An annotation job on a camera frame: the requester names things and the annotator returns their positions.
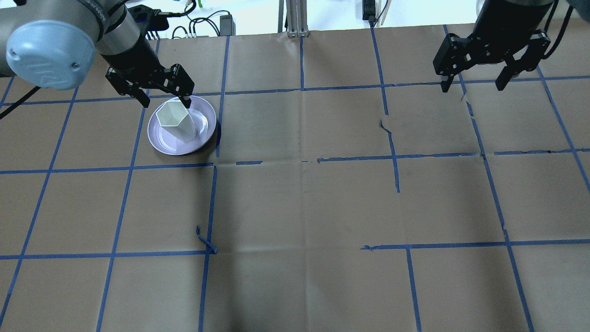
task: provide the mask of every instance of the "light blue robot joint cap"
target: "light blue robot joint cap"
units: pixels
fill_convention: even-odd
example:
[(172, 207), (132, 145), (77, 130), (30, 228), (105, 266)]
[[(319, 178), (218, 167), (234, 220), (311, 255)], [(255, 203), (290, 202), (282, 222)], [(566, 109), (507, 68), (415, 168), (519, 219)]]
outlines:
[(82, 84), (95, 55), (94, 43), (84, 31), (51, 20), (18, 27), (6, 44), (6, 61), (16, 75), (57, 90)]

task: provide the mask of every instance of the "purple plate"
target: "purple plate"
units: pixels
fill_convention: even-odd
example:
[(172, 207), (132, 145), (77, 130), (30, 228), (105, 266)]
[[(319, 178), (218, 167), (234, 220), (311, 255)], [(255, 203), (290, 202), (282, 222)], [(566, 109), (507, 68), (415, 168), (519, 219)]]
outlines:
[[(178, 100), (178, 97), (174, 97), (170, 100)], [(188, 109), (191, 119), (196, 125), (196, 137), (192, 141), (186, 143), (180, 139), (172, 136), (169, 132), (165, 131), (158, 122), (156, 112), (162, 107), (154, 111), (152, 116), (149, 118), (147, 124), (147, 138), (152, 144), (154, 149), (167, 155), (183, 155), (195, 152), (200, 149), (209, 139), (213, 136), (215, 126), (217, 126), (217, 116), (213, 106), (209, 104), (205, 99), (201, 97), (191, 96), (191, 107)]]

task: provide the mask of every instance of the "wire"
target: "wire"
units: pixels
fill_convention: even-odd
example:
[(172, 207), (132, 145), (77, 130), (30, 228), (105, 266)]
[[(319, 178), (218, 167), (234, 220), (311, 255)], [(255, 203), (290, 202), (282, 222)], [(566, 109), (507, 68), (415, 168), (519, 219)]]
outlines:
[(176, 33), (176, 30), (178, 30), (178, 29), (183, 29), (185, 32), (185, 35), (188, 35), (188, 32), (186, 31), (185, 27), (179, 26), (179, 27), (174, 28), (174, 30), (172, 30), (172, 39), (174, 39), (174, 34)]
[(220, 10), (220, 11), (216, 11), (215, 13), (213, 13), (213, 14), (211, 14), (211, 15), (207, 16), (207, 18), (211, 18), (213, 15), (215, 15), (215, 14), (217, 14), (217, 13), (220, 13), (220, 12), (226, 12), (228, 15), (231, 15), (231, 13), (230, 13), (229, 11), (226, 11), (225, 9), (222, 9), (222, 10)]
[(191, 0), (191, 7), (186, 10), (186, 6), (185, 6), (185, 11), (184, 12), (171, 12), (171, 13), (165, 13), (162, 14), (164, 17), (183, 17), (183, 16), (187, 16), (188, 14), (192, 13), (193, 10), (195, 10), (196, 8), (196, 0)]
[(17, 102), (10, 105), (4, 112), (0, 113), (0, 120), (3, 119), (6, 115), (9, 115), (10, 112), (12, 112), (15, 108), (20, 106), (22, 103), (26, 102), (27, 99), (29, 99), (32, 95), (34, 95), (35, 92), (39, 91), (39, 89), (40, 89), (40, 87), (35, 86), (34, 88), (31, 89), (31, 91), (27, 92), (27, 94), (25, 94), (23, 97), (21, 97), (19, 100), (17, 100)]
[(371, 23), (371, 27), (374, 27), (374, 26), (375, 26), (375, 24), (376, 24), (377, 22), (379, 22), (379, 19), (381, 18), (381, 15), (383, 15), (383, 12), (385, 12), (385, 8), (387, 8), (387, 5), (388, 5), (388, 4), (389, 4), (389, 0), (385, 1), (385, 6), (383, 6), (383, 9), (381, 10), (381, 14), (379, 14), (379, 16), (377, 16), (377, 17), (375, 18), (375, 22)]
[(559, 46), (559, 43), (561, 43), (561, 39), (563, 38), (563, 34), (565, 33), (565, 29), (568, 27), (569, 19), (572, 17), (572, 13), (573, 13), (573, 6), (569, 6), (568, 12), (565, 14), (565, 18), (563, 19), (563, 24), (561, 25), (561, 29), (559, 30), (559, 34), (557, 35), (557, 38), (555, 39), (555, 43), (553, 44), (553, 47), (551, 47), (549, 52), (547, 52), (547, 54), (545, 54), (543, 56), (544, 60), (549, 58), (551, 56), (551, 54), (553, 54), (553, 52), (555, 52), (555, 50), (557, 49), (557, 46)]
[(201, 22), (207, 22), (207, 23), (209, 23), (209, 25), (213, 28), (213, 30), (215, 30), (215, 34), (217, 36), (219, 36), (221, 34), (220, 31), (219, 31), (219, 28), (217, 27), (217, 24), (215, 24), (215, 22), (213, 22), (208, 17), (198, 17), (198, 18), (195, 18), (195, 19), (191, 20), (191, 23), (193, 24), (193, 26), (192, 26), (192, 32), (193, 33), (196, 33), (196, 25), (197, 25), (197, 23), (201, 23)]
[(119, 9), (127, 1), (129, 1), (129, 0), (121, 0), (121, 1), (117, 2), (114, 6), (111, 7), (111, 9), (109, 9), (109, 11), (107, 12), (107, 14), (109, 16), (113, 16), (114, 12), (116, 12), (117, 9)]
[(221, 35), (221, 32), (219, 31), (219, 27), (211, 19), (214, 15), (219, 14), (220, 12), (226, 12), (228, 15), (231, 15), (230, 11), (227, 11), (225, 9), (216, 11), (213, 14), (207, 16), (207, 17), (191, 18), (189, 15), (187, 15), (186, 17), (188, 17), (191, 20), (189, 22), (189, 24), (188, 24), (188, 31), (191, 32), (191, 33), (193, 33), (193, 35), (196, 35), (196, 25), (197, 25), (197, 23), (207, 22), (211, 26), (211, 28), (213, 28), (213, 30), (215, 31), (215, 34), (217, 36)]
[(549, 30), (549, 24), (551, 24), (551, 19), (553, 18), (553, 15), (555, 14), (555, 10), (557, 9), (558, 3), (559, 3), (559, 0), (555, 0), (555, 2), (553, 3), (553, 7), (551, 8), (551, 12), (549, 13), (549, 17), (547, 18), (547, 22), (545, 22), (545, 31)]

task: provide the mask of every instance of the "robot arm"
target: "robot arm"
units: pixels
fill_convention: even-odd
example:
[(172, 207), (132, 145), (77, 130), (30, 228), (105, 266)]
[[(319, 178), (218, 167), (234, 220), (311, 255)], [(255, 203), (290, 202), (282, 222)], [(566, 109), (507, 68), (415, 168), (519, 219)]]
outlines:
[[(590, 0), (568, 0), (586, 20), (590, 19)], [(476, 64), (506, 62), (496, 79), (502, 91), (511, 78), (522, 71), (533, 71), (547, 58), (551, 43), (545, 30), (537, 27), (554, 0), (486, 0), (471, 35), (460, 38), (447, 34), (432, 62), (442, 77), (441, 87), (447, 92), (453, 78)], [(527, 47), (524, 55), (514, 54)]]
[(72, 89), (86, 78), (98, 51), (111, 65), (106, 78), (120, 95), (147, 107), (142, 89), (159, 89), (190, 106), (194, 82), (180, 64), (163, 67), (144, 37), (160, 19), (158, 10), (129, 10), (121, 0), (21, 2), (0, 10), (0, 54), (6, 54), (0, 57), (0, 76), (16, 74), (40, 87)]

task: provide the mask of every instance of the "blue tape line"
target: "blue tape line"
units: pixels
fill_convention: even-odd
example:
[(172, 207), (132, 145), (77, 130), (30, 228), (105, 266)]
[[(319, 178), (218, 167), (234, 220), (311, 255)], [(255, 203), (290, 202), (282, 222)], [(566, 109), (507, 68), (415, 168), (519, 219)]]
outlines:
[[(158, 45), (159, 41), (156, 45), (156, 53), (158, 53)], [(117, 220), (117, 228), (114, 233), (113, 239), (113, 247), (111, 249), (111, 255), (109, 259), (109, 268), (107, 270), (107, 278), (104, 282), (104, 290), (103, 290), (103, 297), (100, 301), (100, 311), (99, 311), (99, 318), (96, 323), (96, 332), (100, 332), (100, 329), (103, 324), (103, 316), (104, 316), (104, 306), (107, 302), (107, 295), (109, 293), (109, 286), (110, 286), (110, 278), (113, 273), (113, 264), (115, 259), (115, 254), (117, 252), (117, 244), (119, 243), (119, 233), (121, 232), (121, 225), (123, 223), (123, 215), (125, 212), (125, 206), (127, 204), (127, 196), (129, 195), (129, 187), (131, 185), (131, 177), (133, 176), (133, 166), (135, 165), (135, 158), (137, 156), (137, 148), (139, 146), (139, 138), (141, 137), (142, 128), (143, 128), (143, 118), (145, 117), (146, 109), (142, 108), (142, 113), (139, 117), (139, 124), (137, 126), (137, 132), (135, 134), (135, 144), (133, 145), (133, 154), (131, 155), (131, 162), (129, 164), (129, 172), (127, 173), (127, 181), (125, 183), (125, 191), (123, 192), (123, 200), (121, 202), (121, 209), (119, 211), (119, 219)]]
[(260, 165), (262, 164), (262, 160), (255, 160), (255, 161), (236, 161), (236, 165)]
[(0, 99), (0, 107), (4, 105), (6, 101), (6, 97), (8, 96), (8, 92), (10, 91), (10, 87), (12, 86), (12, 82), (14, 82), (14, 76), (10, 78), (8, 81), (8, 85), (6, 86), (6, 90), (4, 90), (4, 94), (2, 95), (2, 99)]
[(109, 171), (129, 171), (129, 167), (69, 168), (69, 169), (63, 169), (63, 170), (51, 170), (52, 173), (109, 172)]
[(199, 164), (168, 164), (168, 165), (144, 165), (144, 166), (133, 166), (134, 170), (158, 170), (161, 168), (199, 168), (199, 167), (211, 167), (212, 162), (202, 162)]
[(108, 258), (109, 253), (51, 253), (24, 255), (24, 259)]
[(18, 259), (17, 267), (14, 270), (14, 274), (12, 275), (12, 280), (10, 283), (10, 287), (8, 288), (8, 296), (6, 296), (6, 302), (2, 307), (2, 312), (0, 313), (0, 326), (4, 321), (4, 316), (6, 314), (6, 309), (8, 308), (8, 302), (10, 301), (10, 295), (14, 290), (14, 285), (17, 282), (18, 272), (21, 270), (22, 260), (27, 251), (27, 246), (29, 245), (29, 241), (31, 240), (31, 234), (33, 232), (33, 227), (35, 227), (35, 222), (37, 221), (37, 216), (39, 214), (39, 209), (41, 208), (41, 202), (43, 201), (43, 195), (47, 189), (47, 183), (49, 182), (49, 177), (51, 175), (51, 170), (53, 169), (53, 165), (55, 164), (55, 159), (57, 158), (57, 153), (60, 150), (61, 141), (64, 138), (65, 127), (68, 124), (68, 120), (70, 119), (70, 115), (72, 112), (72, 108), (74, 106), (74, 100), (76, 99), (76, 95), (78, 94), (78, 88), (74, 90), (72, 95), (72, 99), (70, 102), (70, 107), (68, 108), (68, 112), (65, 114), (64, 124), (61, 127), (60, 136), (57, 139), (57, 143), (55, 145), (55, 150), (53, 151), (53, 156), (51, 157), (51, 162), (49, 163), (49, 168), (47, 175), (45, 176), (45, 180), (43, 182), (43, 186), (41, 187), (41, 193), (39, 194), (39, 199), (37, 200), (37, 205), (35, 206), (35, 212), (33, 213), (33, 217), (31, 218), (31, 223), (29, 224), (29, 229), (27, 231), (27, 236), (25, 237), (25, 242), (22, 245), (21, 249), (21, 257)]
[(213, 243), (209, 242), (206, 238), (201, 236), (201, 228), (198, 225), (196, 227), (196, 236), (202, 243), (205, 244), (207, 249), (209, 249), (212, 253), (217, 253), (217, 247), (215, 247)]
[(110, 171), (129, 171), (130, 168), (134, 170), (157, 170), (160, 168), (199, 168), (211, 167), (212, 162), (203, 162), (199, 164), (165, 164), (165, 165), (144, 165), (133, 167), (98, 167), (98, 168), (64, 168), (59, 170), (15, 170), (15, 171), (0, 171), (0, 174), (36, 174), (36, 173), (80, 173), (80, 172), (110, 172)]
[(356, 160), (387, 160), (393, 159), (393, 156), (390, 155), (374, 155), (374, 156), (367, 156), (367, 157), (332, 157), (332, 158), (318, 158), (317, 162), (325, 162), (325, 161), (356, 161)]
[(2, 326), (2, 322), (4, 321), (4, 315), (6, 315), (6, 310), (8, 309), (10, 296), (12, 296), (12, 292), (7, 293), (6, 298), (4, 298), (4, 305), (2, 306), (2, 312), (0, 313), (0, 326)]
[(379, 70), (379, 82), (381, 87), (381, 97), (383, 98), (383, 110), (385, 115), (389, 115), (389, 107), (387, 106), (387, 95), (385, 94), (385, 83), (383, 80), (383, 70), (381, 68), (381, 58), (379, 57), (379, 48), (377, 47), (377, 38), (375, 37), (375, 30), (371, 28), (371, 38), (373, 39), (373, 47), (375, 48), (375, 57), (377, 59), (377, 69)]
[(408, 274), (409, 285), (412, 290), (412, 302), (414, 303), (414, 316), (416, 318), (416, 329), (422, 332), (422, 324), (420, 323), (420, 310), (418, 309), (418, 294), (416, 292), (416, 280), (414, 279), (414, 266), (412, 264), (412, 253), (409, 248), (406, 248), (406, 258), (408, 260)]
[(199, 332), (203, 332), (203, 322), (205, 321), (205, 294), (207, 294), (207, 276), (209, 274), (209, 254), (205, 255), (203, 264), (203, 279), (201, 281), (201, 303), (199, 306)]
[(221, 98), (219, 100), (219, 119), (217, 120), (217, 140), (215, 143), (215, 156), (219, 157), (219, 145), (221, 143), (221, 126), (223, 120), (223, 107), (225, 102), (225, 79), (227, 78), (227, 58), (230, 52), (230, 37), (225, 39), (225, 55), (223, 59), (223, 76), (221, 77)]
[(441, 249), (441, 248), (480, 248), (501, 247), (505, 242), (458, 242), (458, 243), (417, 243), (413, 245), (378, 245), (364, 246), (361, 250), (395, 250), (395, 249)]
[(114, 257), (161, 257), (161, 256), (197, 256), (206, 255), (207, 250), (153, 251), (153, 252), (117, 252)]
[[(448, 31), (446, 25), (444, 25), (444, 29), (445, 29), (445, 32)], [(463, 76), (461, 74), (459, 74), (458, 76), (459, 76), (459, 82), (461, 83), (461, 89), (463, 90), (463, 93), (465, 94), (465, 93), (467, 93), (467, 89), (465, 87), (465, 82), (463, 81)], [(502, 208), (500, 207), (500, 200), (498, 199), (496, 185), (494, 184), (494, 179), (491, 176), (490, 165), (489, 165), (489, 163), (487, 161), (487, 157), (486, 157), (486, 150), (483, 147), (483, 141), (481, 140), (481, 135), (479, 132), (479, 128), (477, 127), (477, 122), (473, 118), (473, 108), (471, 107), (471, 104), (469, 104), (469, 102), (466, 101), (466, 104), (467, 104), (467, 107), (469, 110), (469, 114), (471, 116), (471, 123), (473, 124), (473, 130), (475, 131), (476, 136), (477, 136), (477, 143), (479, 144), (480, 149), (481, 149), (481, 156), (483, 157), (483, 163), (486, 168), (487, 179), (490, 184), (492, 196), (494, 198), (494, 204), (496, 205), (496, 212), (498, 214), (498, 219), (500, 220), (502, 232), (504, 233), (506, 248), (508, 250), (508, 256), (510, 258), (510, 264), (512, 266), (512, 271), (514, 273), (514, 279), (516, 281), (516, 288), (518, 289), (518, 293), (520, 295), (520, 302), (522, 304), (523, 311), (525, 312), (525, 318), (526, 318), (527, 325), (529, 326), (529, 332), (534, 332), (535, 329), (533, 327), (533, 322), (530, 317), (529, 306), (527, 305), (527, 302), (526, 302), (525, 292), (522, 288), (522, 282), (520, 281), (520, 274), (518, 272), (518, 267), (516, 266), (516, 260), (514, 259), (514, 253), (512, 252), (512, 246), (510, 244), (510, 237), (508, 236), (508, 231), (506, 230), (506, 228), (504, 228), (504, 215), (502, 213)]]
[(584, 245), (590, 244), (590, 239), (570, 239), (570, 240), (530, 240), (514, 241), (513, 246), (539, 246), (539, 245)]
[(516, 260), (514, 258), (514, 252), (512, 251), (512, 245), (510, 243), (510, 238), (508, 237), (508, 231), (504, 229), (504, 236), (506, 238), (506, 249), (508, 249), (508, 256), (510, 257), (510, 264), (512, 265), (512, 271), (514, 272), (514, 278), (516, 279), (516, 288), (518, 289), (518, 294), (520, 296), (520, 302), (522, 303), (523, 310), (525, 311), (525, 318), (526, 323), (529, 326), (529, 332), (535, 332), (535, 328), (533, 326), (533, 320), (530, 316), (529, 312), (529, 305), (526, 302), (525, 291), (522, 288), (522, 282), (520, 281), (520, 274), (518, 272), (518, 268), (516, 266)]
[(373, 48), (375, 49), (375, 58), (377, 59), (377, 69), (379, 70), (380, 86), (384, 84), (383, 71), (381, 68), (381, 58), (379, 57), (379, 48), (377, 47), (377, 38), (375, 37), (375, 29), (371, 28), (371, 38), (373, 39)]
[(558, 81), (558, 80), (586, 80), (590, 79), (589, 75), (586, 76), (561, 76), (561, 77), (542, 77), (541, 80), (547, 81)]
[[(191, 96), (195, 96), (195, 97), (221, 96), (221, 92), (193, 93)], [(151, 99), (174, 98), (174, 97), (175, 97), (175, 95), (171, 95), (171, 94), (150, 96)]]
[(350, 90), (350, 89), (371, 89), (374, 87), (381, 87), (379, 84), (370, 85), (350, 85), (350, 86), (323, 86), (323, 87), (307, 87), (304, 91), (325, 91), (325, 90)]
[(401, 87), (401, 86), (414, 86), (414, 85), (440, 85), (440, 82), (423, 82), (423, 83), (394, 83), (394, 84), (387, 84), (391, 87)]
[(474, 155), (477, 155), (477, 153), (476, 152), (457, 152), (457, 153), (446, 153), (446, 154), (405, 154), (405, 155), (398, 155), (396, 157), (398, 159), (425, 158), (425, 157), (445, 158), (445, 157), (471, 157)]
[(531, 151), (499, 151), (494, 155), (521, 155), (521, 154), (563, 154), (572, 152), (570, 149), (552, 151), (552, 150), (531, 150)]
[(0, 174), (39, 174), (48, 173), (49, 170), (18, 170), (18, 171), (0, 171)]
[[(207, 241), (211, 243), (213, 231), (213, 216), (215, 211), (215, 193), (217, 192), (217, 166), (213, 167), (213, 183), (211, 184), (211, 199), (209, 201), (209, 223), (207, 225)], [(203, 280), (201, 282), (201, 305), (199, 308), (199, 332), (203, 331), (205, 316), (205, 294), (207, 293), (207, 275), (209, 273), (209, 253), (205, 255), (203, 265)]]
[(395, 176), (395, 189), (399, 193), (399, 172), (398, 172), (398, 159), (397, 155), (395, 154), (395, 147), (394, 147), (394, 140), (391, 137), (391, 131), (383, 126), (383, 121), (379, 121), (379, 126), (384, 130), (387, 131), (387, 135), (389, 137), (389, 148), (391, 149), (391, 160), (394, 162), (394, 176)]
[(537, 71), (539, 72), (539, 76), (541, 77), (541, 82), (543, 83), (543, 87), (545, 87), (545, 92), (547, 93), (547, 97), (549, 98), (549, 101), (551, 103), (551, 107), (553, 108), (553, 112), (555, 113), (555, 117), (557, 118), (557, 121), (559, 122), (559, 126), (561, 126), (561, 130), (563, 131), (563, 135), (565, 136), (565, 139), (568, 141), (569, 149), (573, 153), (574, 159), (576, 159), (576, 163), (578, 164), (578, 168), (580, 169), (580, 174), (582, 175), (582, 179), (584, 179), (584, 183), (586, 184), (586, 188), (588, 189), (588, 192), (590, 193), (590, 181), (588, 181), (588, 176), (586, 175), (586, 171), (584, 170), (584, 166), (582, 165), (582, 161), (580, 160), (580, 157), (578, 156), (578, 152), (576, 151), (576, 148), (573, 145), (572, 138), (569, 136), (568, 130), (565, 128), (565, 124), (564, 124), (563, 120), (561, 119), (561, 115), (559, 114), (559, 110), (557, 109), (557, 106), (555, 105), (555, 101), (553, 99), (553, 96), (551, 95), (551, 91), (549, 90), (549, 86), (547, 85), (547, 81), (545, 80), (545, 77), (543, 76), (543, 72), (541, 71), (541, 68), (538, 67)]
[(213, 182), (211, 184), (211, 198), (209, 199), (209, 222), (207, 224), (207, 241), (211, 242), (213, 231), (213, 214), (215, 211), (215, 193), (217, 192), (217, 166), (213, 167)]
[(299, 91), (299, 89), (272, 89), (272, 90), (249, 90), (249, 91), (228, 91), (226, 95), (254, 95), (258, 93), (278, 93)]
[(305, 88), (303, 80), (303, 37), (299, 37), (299, 65), (301, 66), (301, 91)]

